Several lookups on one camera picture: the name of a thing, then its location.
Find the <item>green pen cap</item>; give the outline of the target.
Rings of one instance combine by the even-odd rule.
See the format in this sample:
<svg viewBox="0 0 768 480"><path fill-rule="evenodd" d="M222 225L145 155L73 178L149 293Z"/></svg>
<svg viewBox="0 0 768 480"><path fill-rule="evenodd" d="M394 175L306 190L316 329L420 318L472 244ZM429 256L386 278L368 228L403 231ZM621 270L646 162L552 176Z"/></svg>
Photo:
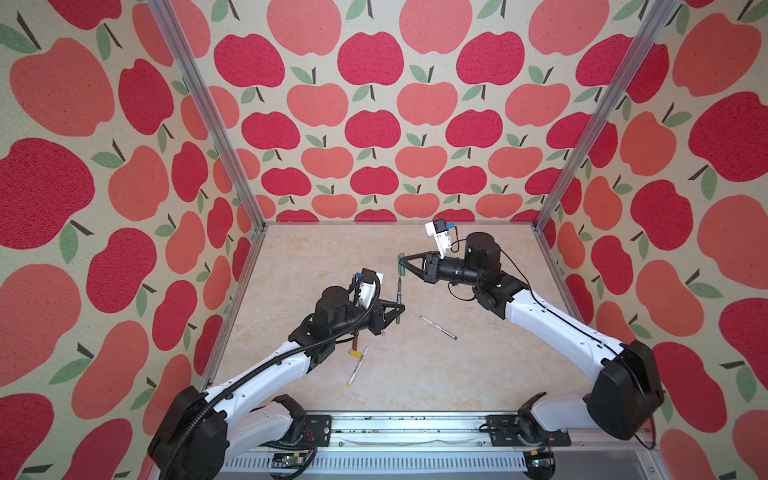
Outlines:
<svg viewBox="0 0 768 480"><path fill-rule="evenodd" d="M398 253L397 261L398 261L398 278L402 278L406 274L405 267L402 264L402 259L404 258L405 254L403 252Z"/></svg>

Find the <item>white pen yellow end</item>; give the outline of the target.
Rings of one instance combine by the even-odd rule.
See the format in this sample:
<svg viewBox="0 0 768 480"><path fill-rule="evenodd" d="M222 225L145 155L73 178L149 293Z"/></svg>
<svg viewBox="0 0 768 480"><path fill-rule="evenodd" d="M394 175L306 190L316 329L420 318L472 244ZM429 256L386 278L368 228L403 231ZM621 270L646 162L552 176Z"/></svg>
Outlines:
<svg viewBox="0 0 768 480"><path fill-rule="evenodd" d="M354 382L355 382L355 380L356 380L356 378L357 378L357 376L358 376L358 374L359 374L359 372L360 372L360 370L361 370L361 368L363 366L363 363L364 363L365 359L367 358L367 355L368 355L369 351L370 351L370 346L369 345L367 345L362 351L359 351L359 352L361 352L363 354L363 356L360 359L356 358L357 359L357 363L355 365L355 368L354 368L352 374L350 375L350 377L349 377L349 379L347 381L347 387L348 388L351 388L353 386L353 384L354 384Z"/></svg>

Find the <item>green pen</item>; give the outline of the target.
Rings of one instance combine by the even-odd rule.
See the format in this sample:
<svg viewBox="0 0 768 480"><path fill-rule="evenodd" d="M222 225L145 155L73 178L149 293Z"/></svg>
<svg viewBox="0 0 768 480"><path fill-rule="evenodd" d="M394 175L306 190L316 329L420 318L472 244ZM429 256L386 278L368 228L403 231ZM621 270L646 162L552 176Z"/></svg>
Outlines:
<svg viewBox="0 0 768 480"><path fill-rule="evenodd" d="M397 291L396 291L396 301L398 304L402 302L402 276L398 275L397 279ZM401 320L401 314L398 314L396 318L396 324L400 324Z"/></svg>

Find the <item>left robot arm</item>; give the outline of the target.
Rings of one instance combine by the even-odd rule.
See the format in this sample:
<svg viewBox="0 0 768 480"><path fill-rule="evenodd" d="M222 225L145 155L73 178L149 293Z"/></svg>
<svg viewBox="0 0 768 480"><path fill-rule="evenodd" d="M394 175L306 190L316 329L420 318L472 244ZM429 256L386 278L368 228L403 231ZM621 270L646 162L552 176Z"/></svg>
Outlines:
<svg viewBox="0 0 768 480"><path fill-rule="evenodd" d="M377 278L326 288L315 309L270 357L221 385L187 387L173 399L147 450L162 479L213 479L224 463L255 447L279 452L283 479L302 475L319 442L306 410L281 389L310 373L345 335L379 335L404 313L382 300Z"/></svg>

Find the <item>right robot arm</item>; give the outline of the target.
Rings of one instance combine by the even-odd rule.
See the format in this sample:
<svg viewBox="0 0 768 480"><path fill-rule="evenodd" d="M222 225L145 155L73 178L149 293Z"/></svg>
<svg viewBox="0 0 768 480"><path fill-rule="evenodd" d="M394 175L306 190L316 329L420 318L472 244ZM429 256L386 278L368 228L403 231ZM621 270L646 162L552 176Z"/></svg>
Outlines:
<svg viewBox="0 0 768 480"><path fill-rule="evenodd" d="M437 251L406 255L401 268L422 281L471 287L473 298L499 318L544 341L591 381L588 391L551 396L540 392L518 408L514 431L538 446L560 430L600 429L618 440L640 437L655 426L664 392L654 353L646 344L600 333L542 300L523 274L506 273L506 252L484 232L469 234L461 258L450 257L449 241Z"/></svg>

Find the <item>white pen brown end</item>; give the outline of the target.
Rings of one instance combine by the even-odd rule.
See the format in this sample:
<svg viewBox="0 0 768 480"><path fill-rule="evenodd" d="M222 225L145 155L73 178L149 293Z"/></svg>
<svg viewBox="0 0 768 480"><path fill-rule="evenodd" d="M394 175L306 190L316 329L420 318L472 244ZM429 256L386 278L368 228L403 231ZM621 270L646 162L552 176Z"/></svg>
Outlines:
<svg viewBox="0 0 768 480"><path fill-rule="evenodd" d="M448 337L449 337L449 338L451 338L452 340L454 340L454 341L457 341L457 340L458 340L458 337L457 337L455 334L453 334L453 333L449 332L448 330L446 330L446 329L445 329L444 327L442 327L441 325L439 325L439 324L437 324L437 323L433 322L432 320L430 320L430 319L428 319L428 318L426 318L426 317L424 317L424 316L419 316L419 318L420 318L422 321L424 321L426 324L428 324L428 325L429 325L429 326L431 326L432 328L434 328L434 329L438 330L438 331L439 331L439 332L441 332L442 334L444 334L444 335L448 336Z"/></svg>

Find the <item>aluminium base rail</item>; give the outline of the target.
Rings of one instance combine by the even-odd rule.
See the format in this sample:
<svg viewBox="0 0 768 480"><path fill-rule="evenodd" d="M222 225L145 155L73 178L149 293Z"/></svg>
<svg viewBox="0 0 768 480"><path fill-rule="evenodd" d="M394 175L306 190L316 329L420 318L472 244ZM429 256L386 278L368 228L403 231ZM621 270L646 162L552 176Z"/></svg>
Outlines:
<svg viewBox="0 0 768 480"><path fill-rule="evenodd" d="M509 412L323 412L330 445L294 479L669 479L657 451L598 430L570 430L568 447L494 447L478 428ZM279 452L244 451L213 479L283 479Z"/></svg>

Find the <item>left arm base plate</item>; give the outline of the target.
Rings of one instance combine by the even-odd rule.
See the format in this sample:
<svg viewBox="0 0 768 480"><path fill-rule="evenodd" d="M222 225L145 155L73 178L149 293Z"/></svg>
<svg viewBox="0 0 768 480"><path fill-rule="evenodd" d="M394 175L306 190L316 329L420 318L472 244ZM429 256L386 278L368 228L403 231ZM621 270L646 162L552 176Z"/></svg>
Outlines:
<svg viewBox="0 0 768 480"><path fill-rule="evenodd" d="M332 420L331 415L314 414L295 419L282 438L267 442L265 446L299 450L328 447L332 433Z"/></svg>

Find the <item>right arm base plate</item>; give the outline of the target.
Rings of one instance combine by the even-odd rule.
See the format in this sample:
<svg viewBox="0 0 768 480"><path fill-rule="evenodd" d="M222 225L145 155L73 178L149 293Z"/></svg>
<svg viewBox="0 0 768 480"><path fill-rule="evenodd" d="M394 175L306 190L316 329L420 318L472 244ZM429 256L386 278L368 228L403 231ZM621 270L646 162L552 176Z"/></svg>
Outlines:
<svg viewBox="0 0 768 480"><path fill-rule="evenodd" d="M478 430L489 436L494 447L568 447L572 445L567 432L545 431L530 416L488 415Z"/></svg>

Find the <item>right aluminium frame post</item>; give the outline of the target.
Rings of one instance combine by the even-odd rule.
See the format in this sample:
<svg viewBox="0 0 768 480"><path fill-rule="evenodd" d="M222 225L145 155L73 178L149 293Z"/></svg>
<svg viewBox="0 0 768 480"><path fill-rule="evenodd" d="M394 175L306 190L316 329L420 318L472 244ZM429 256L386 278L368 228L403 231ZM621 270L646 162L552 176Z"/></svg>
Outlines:
<svg viewBox="0 0 768 480"><path fill-rule="evenodd" d="M576 147L572 153L568 154L561 174L545 199L533 223L535 234L543 233L556 207L560 204L570 183L575 178L581 163L587 158L612 112L624 98L631 81L635 78L658 36L681 4L681 1L659 0L650 6L613 79L606 87L605 94L597 103L597 108L592 113Z"/></svg>

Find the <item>aluminium frame post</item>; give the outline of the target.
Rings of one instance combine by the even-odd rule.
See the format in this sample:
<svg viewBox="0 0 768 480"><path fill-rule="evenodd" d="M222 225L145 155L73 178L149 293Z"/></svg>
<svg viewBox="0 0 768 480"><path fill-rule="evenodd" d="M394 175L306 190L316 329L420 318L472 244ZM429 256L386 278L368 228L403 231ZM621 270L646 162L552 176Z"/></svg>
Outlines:
<svg viewBox="0 0 768 480"><path fill-rule="evenodd" d="M225 166L233 187L238 194L246 213L249 215L256 232L264 235L267 224L262 211L250 187L244 167L233 146L216 102L209 91L197 65L180 20L170 1L150 0L148 2L153 17L173 55L183 80L195 101L201 119L209 137Z"/></svg>
<svg viewBox="0 0 768 480"><path fill-rule="evenodd" d="M681 1L659 0L650 6L613 79L606 87L605 94L597 103L597 108L592 113L576 147L572 153L568 154L561 174L545 199L533 223L535 234L543 233L556 207L560 204L570 183L575 178L581 163L587 158L612 112L624 98L631 81L635 78L658 36L681 4Z"/></svg>

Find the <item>left aluminium frame post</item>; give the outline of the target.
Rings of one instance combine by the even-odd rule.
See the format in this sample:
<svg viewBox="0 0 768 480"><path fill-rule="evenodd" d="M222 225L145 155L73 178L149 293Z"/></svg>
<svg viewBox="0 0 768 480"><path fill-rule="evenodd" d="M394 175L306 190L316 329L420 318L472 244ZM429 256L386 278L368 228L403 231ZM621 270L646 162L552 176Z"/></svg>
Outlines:
<svg viewBox="0 0 768 480"><path fill-rule="evenodd" d="M264 235L267 224L262 211L250 187L244 167L233 146L216 102L209 91L197 65L180 20L170 1L150 0L148 2L153 17L173 55L183 80L195 101L201 119L209 137L225 166L233 187L238 194L246 213L249 215L256 232Z"/></svg>

